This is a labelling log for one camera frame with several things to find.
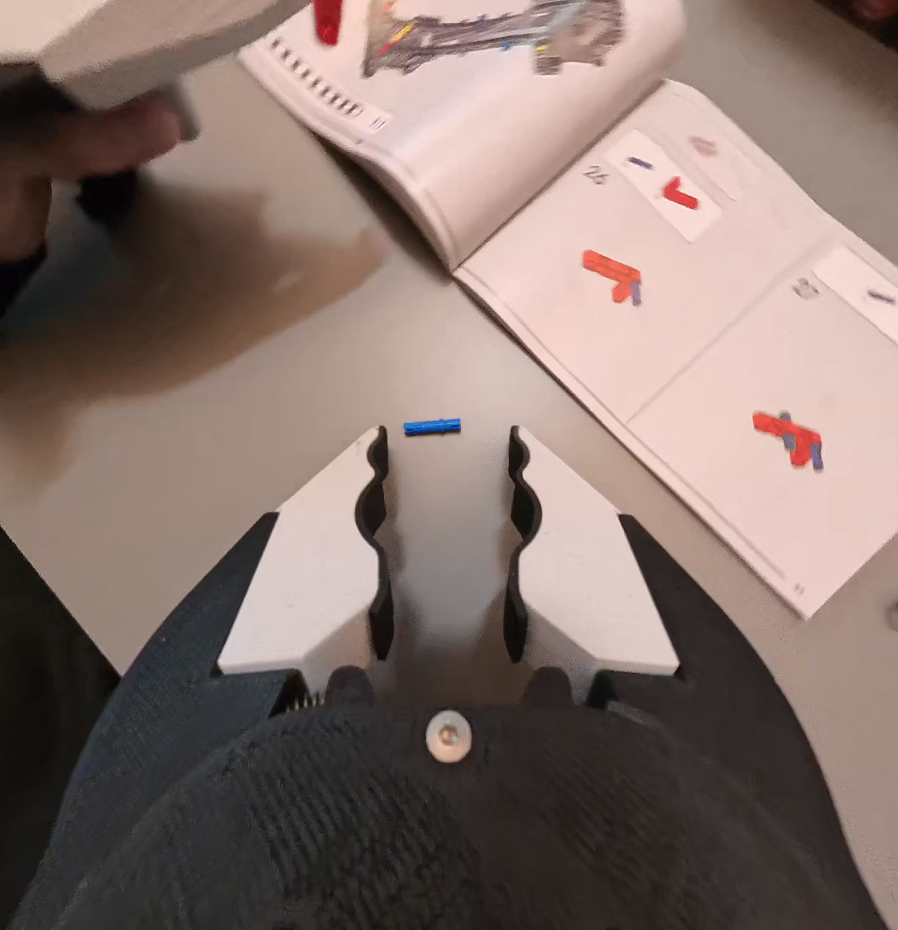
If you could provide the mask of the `grey desk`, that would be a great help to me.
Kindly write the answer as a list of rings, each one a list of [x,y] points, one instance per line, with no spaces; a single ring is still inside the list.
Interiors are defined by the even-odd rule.
[[[898,929],[863,844],[898,833],[898,581],[858,591],[898,535],[800,617],[245,48],[191,81],[203,131],[116,233],[49,226],[37,318],[0,337],[0,527],[122,672],[14,924]],[[793,182],[898,269],[885,135],[837,174],[836,131],[770,104],[809,146]],[[441,417],[461,434],[404,435]],[[386,659],[325,692],[222,676],[271,514],[379,426]],[[672,677],[580,703],[508,659],[513,426],[621,512]]]

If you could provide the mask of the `white instruction booklet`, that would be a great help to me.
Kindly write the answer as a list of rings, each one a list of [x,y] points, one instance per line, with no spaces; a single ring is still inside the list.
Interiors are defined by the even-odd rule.
[[[898,269],[695,89],[680,2],[345,2],[240,55],[800,617],[898,535]]]

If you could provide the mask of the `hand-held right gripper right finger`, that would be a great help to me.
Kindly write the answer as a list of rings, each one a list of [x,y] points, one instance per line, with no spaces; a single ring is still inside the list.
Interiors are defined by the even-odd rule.
[[[512,664],[559,669],[584,703],[605,672],[680,669],[621,512],[522,426],[508,435],[512,525],[502,635]]]

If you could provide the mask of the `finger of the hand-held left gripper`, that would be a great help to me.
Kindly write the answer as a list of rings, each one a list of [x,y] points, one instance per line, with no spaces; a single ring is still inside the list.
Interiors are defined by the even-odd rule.
[[[307,2],[0,2],[0,90],[39,77],[85,112],[150,92],[252,45]]]

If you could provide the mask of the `person's left hand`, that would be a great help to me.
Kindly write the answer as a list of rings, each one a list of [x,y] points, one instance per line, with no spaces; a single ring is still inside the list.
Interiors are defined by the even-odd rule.
[[[60,113],[0,128],[0,264],[39,251],[55,180],[109,177],[170,153],[183,123],[158,97],[111,112]]]

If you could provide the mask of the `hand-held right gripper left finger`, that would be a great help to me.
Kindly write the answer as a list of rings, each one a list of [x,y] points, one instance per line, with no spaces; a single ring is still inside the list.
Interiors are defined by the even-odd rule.
[[[373,427],[273,514],[229,636],[222,676],[291,672],[325,692],[338,669],[366,671],[394,641],[384,524],[387,432]]]

